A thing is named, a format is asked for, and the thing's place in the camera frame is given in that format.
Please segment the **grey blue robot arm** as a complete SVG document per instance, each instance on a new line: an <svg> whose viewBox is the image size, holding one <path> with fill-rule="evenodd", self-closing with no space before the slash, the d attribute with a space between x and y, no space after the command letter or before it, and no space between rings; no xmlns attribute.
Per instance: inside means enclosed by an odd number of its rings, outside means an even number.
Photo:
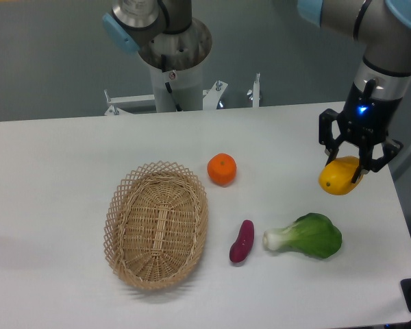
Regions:
<svg viewBox="0 0 411 329"><path fill-rule="evenodd" d="M343 142L355 145L357 182L400 151L388 126L411 81L411 1L299 1L299 15L366 45L341 112L319 117L319 142L329 161ZM212 46L208 28L192 16L189 1L115 1L102 24L125 53L137 53L151 71L160 112L200 110L201 63Z"/></svg>

